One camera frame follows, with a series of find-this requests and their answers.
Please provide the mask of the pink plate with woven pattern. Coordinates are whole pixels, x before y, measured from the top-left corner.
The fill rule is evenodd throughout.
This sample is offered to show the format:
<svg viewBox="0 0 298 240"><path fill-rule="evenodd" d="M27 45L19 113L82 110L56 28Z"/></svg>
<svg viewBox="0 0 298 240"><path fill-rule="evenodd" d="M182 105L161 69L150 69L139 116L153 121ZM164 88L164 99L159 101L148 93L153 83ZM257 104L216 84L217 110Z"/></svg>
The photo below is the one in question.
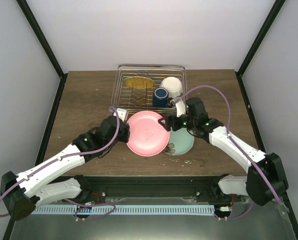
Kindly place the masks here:
<svg viewBox="0 0 298 240"><path fill-rule="evenodd" d="M158 120L162 116L154 111L135 113L128 120L130 127L128 148L142 157L152 157L161 153L169 143L170 132Z"/></svg>

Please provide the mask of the mint green flower plate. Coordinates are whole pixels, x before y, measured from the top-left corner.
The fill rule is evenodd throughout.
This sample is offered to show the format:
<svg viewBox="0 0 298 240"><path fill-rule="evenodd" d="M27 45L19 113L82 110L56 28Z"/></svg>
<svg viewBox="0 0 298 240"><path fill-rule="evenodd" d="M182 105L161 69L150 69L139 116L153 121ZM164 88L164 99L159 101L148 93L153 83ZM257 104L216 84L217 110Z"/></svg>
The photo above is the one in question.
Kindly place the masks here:
<svg viewBox="0 0 298 240"><path fill-rule="evenodd" d="M163 150L164 153L179 156L188 153L194 144L194 136L191 131L182 128L177 131L170 131L169 143Z"/></svg>

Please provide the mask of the dark blue mug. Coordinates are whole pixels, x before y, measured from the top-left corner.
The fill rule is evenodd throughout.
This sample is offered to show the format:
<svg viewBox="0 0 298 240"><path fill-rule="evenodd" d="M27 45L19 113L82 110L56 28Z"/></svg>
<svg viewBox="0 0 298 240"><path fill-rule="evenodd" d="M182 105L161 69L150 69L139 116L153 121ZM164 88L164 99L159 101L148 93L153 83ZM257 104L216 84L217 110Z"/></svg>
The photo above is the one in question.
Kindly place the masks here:
<svg viewBox="0 0 298 240"><path fill-rule="evenodd" d="M168 103L168 91L162 87L157 88L153 93L152 104L156 108L166 108Z"/></svg>

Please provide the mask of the white scalloped bowl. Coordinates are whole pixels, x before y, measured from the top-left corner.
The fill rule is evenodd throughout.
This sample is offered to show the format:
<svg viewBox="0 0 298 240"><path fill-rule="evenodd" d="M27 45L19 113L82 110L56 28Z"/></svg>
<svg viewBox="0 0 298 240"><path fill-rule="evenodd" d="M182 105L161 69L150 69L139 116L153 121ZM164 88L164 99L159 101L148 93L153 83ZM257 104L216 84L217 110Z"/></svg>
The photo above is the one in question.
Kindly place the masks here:
<svg viewBox="0 0 298 240"><path fill-rule="evenodd" d="M173 76L166 77L161 82L160 87L166 89L168 97L172 99L181 96L183 92L181 80Z"/></svg>

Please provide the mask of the round woven bamboo tray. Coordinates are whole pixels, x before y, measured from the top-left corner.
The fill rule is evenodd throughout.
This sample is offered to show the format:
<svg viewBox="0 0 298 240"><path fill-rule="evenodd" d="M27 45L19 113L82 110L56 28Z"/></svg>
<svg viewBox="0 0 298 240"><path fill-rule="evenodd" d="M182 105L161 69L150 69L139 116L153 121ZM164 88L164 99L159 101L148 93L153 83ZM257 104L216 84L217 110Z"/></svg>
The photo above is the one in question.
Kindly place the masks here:
<svg viewBox="0 0 298 240"><path fill-rule="evenodd" d="M153 80L143 76L132 76L124 79L124 84L132 89L145 90L152 88L155 83Z"/></svg>

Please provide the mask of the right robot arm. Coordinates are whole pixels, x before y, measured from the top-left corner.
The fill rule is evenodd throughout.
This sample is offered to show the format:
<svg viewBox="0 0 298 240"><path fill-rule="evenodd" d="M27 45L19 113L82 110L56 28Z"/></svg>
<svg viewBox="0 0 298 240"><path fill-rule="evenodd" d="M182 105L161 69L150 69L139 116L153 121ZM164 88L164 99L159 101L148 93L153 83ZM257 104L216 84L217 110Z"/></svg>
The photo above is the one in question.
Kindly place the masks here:
<svg viewBox="0 0 298 240"><path fill-rule="evenodd" d="M174 99L173 102L177 113L158 120L166 131L186 129L194 137L222 150L246 172L245 176L223 176L211 188L214 200L221 202L233 194L248 196L259 206L279 201L288 189L288 182L277 154L253 148L231 133L221 121L210 118L200 98L193 97L186 102Z"/></svg>

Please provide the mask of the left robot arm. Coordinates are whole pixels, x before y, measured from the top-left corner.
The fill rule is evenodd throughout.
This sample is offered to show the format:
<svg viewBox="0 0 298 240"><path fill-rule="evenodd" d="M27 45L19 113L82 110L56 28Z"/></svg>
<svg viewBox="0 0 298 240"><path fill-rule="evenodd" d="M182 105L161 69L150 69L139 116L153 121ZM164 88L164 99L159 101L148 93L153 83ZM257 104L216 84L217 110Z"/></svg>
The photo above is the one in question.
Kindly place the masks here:
<svg viewBox="0 0 298 240"><path fill-rule="evenodd" d="M122 113L104 119L79 135L61 152L43 163L18 174L9 171L2 176L0 195L7 208L6 216L19 221L36 208L52 202L70 199L78 203L91 196L91 186L82 175L53 182L69 170L107 154L117 142L127 143L129 125Z"/></svg>

